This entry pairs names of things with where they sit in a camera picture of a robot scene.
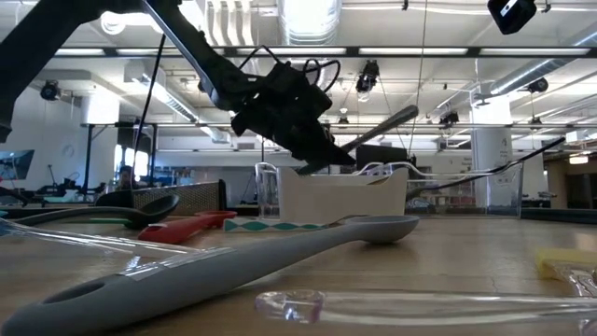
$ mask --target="yellow object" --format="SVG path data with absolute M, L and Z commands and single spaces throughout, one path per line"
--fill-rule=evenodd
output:
M 597 267 L 597 252 L 569 248 L 540 248 L 535 251 L 535 263 L 544 279 L 562 279 L 561 267 L 592 271 Z

